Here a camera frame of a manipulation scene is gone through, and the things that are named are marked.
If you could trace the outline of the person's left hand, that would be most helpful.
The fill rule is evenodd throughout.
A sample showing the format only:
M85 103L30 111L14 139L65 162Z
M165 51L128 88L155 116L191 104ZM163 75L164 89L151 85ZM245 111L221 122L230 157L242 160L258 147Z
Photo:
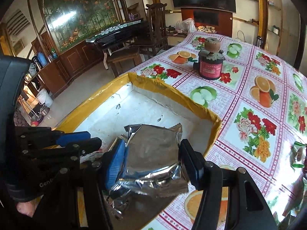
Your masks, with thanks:
M28 217L33 217L35 210L37 209L38 201L32 200L28 202L18 202L16 208L19 213L27 215Z

